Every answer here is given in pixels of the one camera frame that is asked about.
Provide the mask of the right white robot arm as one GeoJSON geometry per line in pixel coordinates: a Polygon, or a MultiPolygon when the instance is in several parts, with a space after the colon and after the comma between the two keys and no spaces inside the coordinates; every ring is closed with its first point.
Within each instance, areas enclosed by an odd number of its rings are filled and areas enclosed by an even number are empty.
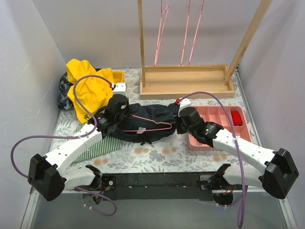
{"type": "Polygon", "coordinates": [[[197,142],[241,156],[251,165],[251,168],[244,169],[222,165],[215,173],[215,182],[220,189],[244,182],[248,186],[263,188],[275,198],[284,199],[299,176],[289,151],[283,148],[274,151],[234,137],[223,126],[204,121],[194,107],[181,108],[176,120],[179,134],[188,133],[197,142]]]}

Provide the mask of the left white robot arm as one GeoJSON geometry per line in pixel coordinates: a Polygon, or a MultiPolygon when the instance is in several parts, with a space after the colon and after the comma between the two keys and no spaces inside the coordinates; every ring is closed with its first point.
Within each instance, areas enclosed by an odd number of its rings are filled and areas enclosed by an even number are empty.
{"type": "Polygon", "coordinates": [[[62,191],[78,186],[96,191],[101,187],[102,173],[92,165],[68,170],[67,167],[92,145],[115,131],[129,111],[126,93],[114,94],[106,107],[95,114],[75,135],[44,156],[36,154],[30,160],[28,182],[47,201],[57,198],[62,191]]]}

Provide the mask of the dark navy shorts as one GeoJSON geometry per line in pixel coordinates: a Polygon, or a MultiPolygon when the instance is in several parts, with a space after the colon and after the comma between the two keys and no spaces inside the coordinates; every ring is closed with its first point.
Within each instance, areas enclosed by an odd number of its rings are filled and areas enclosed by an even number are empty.
{"type": "Polygon", "coordinates": [[[139,103],[129,105],[130,114],[125,117],[123,121],[117,125],[116,130],[111,133],[111,136],[122,141],[133,143],[152,143],[159,141],[164,137],[168,137],[174,134],[176,130],[175,116],[178,113],[179,108],[174,104],[161,105],[140,105],[139,103]],[[123,130],[138,130],[140,129],[157,129],[167,128],[168,125],[156,125],[152,122],[148,122],[142,119],[132,117],[132,115],[152,119],[156,122],[166,122],[172,124],[172,129],[164,131],[154,132],[123,132],[123,130]]]}

